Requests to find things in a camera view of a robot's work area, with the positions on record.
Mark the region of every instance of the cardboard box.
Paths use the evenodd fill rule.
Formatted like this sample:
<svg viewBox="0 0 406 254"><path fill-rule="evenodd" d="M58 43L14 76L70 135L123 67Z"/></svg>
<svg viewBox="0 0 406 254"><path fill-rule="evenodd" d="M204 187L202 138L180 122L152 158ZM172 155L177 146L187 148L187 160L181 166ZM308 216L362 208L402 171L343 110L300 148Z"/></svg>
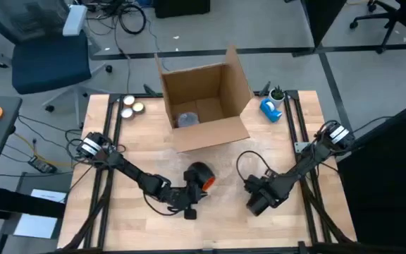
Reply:
<svg viewBox="0 0 406 254"><path fill-rule="evenodd" d="M253 96L236 48L228 48L225 63L163 73L164 103L172 127L173 144L184 152L249 138L240 113ZM177 128L178 116L194 112L200 124Z"/></svg>

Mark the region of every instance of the office chair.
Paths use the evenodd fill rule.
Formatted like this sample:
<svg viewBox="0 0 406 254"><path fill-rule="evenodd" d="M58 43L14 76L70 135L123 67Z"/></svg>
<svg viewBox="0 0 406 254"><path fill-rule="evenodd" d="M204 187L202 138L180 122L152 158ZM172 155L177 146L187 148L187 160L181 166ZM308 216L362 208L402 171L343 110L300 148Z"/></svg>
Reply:
<svg viewBox="0 0 406 254"><path fill-rule="evenodd" d="M356 17L350 24L350 29L355 29L358 26L358 20L366 19L376 19L376 18L387 18L389 19L386 23L385 28L388 28L388 32L385 35L381 46L376 50L377 53L382 54L386 50L386 43L393 32L394 26L397 22L402 23L406 27L406 0L396 0L400 4L399 9L395 9L388 4L383 3L378 0L369 0L367 6L369 11L372 13L376 10L376 5L385 9L386 13L371 14L366 16Z"/></svg>
<svg viewBox="0 0 406 254"><path fill-rule="evenodd" d="M105 63L90 70L87 36L82 31L86 12L85 6L69 7L63 0L0 0L0 33L15 45L12 86L22 95L70 86L42 106L52 112L53 101L73 92L80 127L80 97L110 93L84 84L103 68L112 72Z"/></svg>

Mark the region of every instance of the white container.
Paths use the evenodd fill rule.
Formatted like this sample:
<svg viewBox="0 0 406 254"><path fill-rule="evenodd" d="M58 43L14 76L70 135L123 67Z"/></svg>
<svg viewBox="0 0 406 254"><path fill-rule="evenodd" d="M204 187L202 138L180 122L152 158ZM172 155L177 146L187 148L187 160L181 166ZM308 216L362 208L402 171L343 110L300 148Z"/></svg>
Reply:
<svg viewBox="0 0 406 254"><path fill-rule="evenodd" d="M269 92L269 100L273 103L275 108L278 109L278 107L280 106L281 102L283 102L285 97L283 96L283 98L281 98L280 100L274 99L274 98L272 98L272 91Z"/></svg>

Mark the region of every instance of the wooden board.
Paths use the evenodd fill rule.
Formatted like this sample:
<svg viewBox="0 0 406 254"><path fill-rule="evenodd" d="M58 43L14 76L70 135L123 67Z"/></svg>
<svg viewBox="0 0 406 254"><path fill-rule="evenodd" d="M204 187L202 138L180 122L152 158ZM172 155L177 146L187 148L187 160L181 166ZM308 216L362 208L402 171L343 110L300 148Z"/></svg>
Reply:
<svg viewBox="0 0 406 254"><path fill-rule="evenodd" d="M317 94L315 91L299 94L307 131L312 137L324 123ZM91 96L83 135L90 131L103 131L108 97ZM282 205L276 209L268 208L255 217L245 207L250 195L244 191L235 169L238 155L245 150L254 150L261 154L277 172L285 172L295 164L284 104L280 108L283 111L282 119L278 123L270 123L259 109L260 99L255 97L241 114L251 138L177 153L172 148L171 128L163 100L139 100L145 104L146 112L132 121L122 123L120 144L128 149L123 154L125 158L145 172L165 176L174 186L185 185L183 172L191 163L205 162L216 174L216 182L209 189L209 195L195 205L197 220L189 221L183 219L183 213L173 217L155 213L145 204L137 184L116 171L104 250L288 247L296 246L298 241L311 245L299 184L295 184L290 197ZM115 105L112 126L115 123L116 107ZM297 117L294 122L300 138ZM336 167L334 159L330 158L326 163ZM86 169L85 166L76 167L72 183ZM245 155L240 160L240 171L245 178L248 174L262 176L265 169L260 159L254 155ZM69 195L59 247L72 239L86 219L93 181L94 171L91 170ZM355 240L355 231L338 175L321 165L319 182L327 213L347 236ZM157 209L167 212L165 204L154 200L151 203ZM315 211L314 214L318 236L322 239L319 218ZM99 219L94 230L94 246L98 226Z"/></svg>

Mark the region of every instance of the paper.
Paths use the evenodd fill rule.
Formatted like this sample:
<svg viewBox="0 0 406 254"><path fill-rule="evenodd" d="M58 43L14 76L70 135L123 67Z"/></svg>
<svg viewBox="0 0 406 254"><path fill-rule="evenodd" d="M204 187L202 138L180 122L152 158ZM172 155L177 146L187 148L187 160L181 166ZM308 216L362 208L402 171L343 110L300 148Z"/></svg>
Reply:
<svg viewBox="0 0 406 254"><path fill-rule="evenodd" d="M56 191L34 189L31 192L31 196L56 202L63 202L66 194ZM20 221L15 229L14 235L51 238L56 222L57 218L23 214L21 215Z"/></svg>

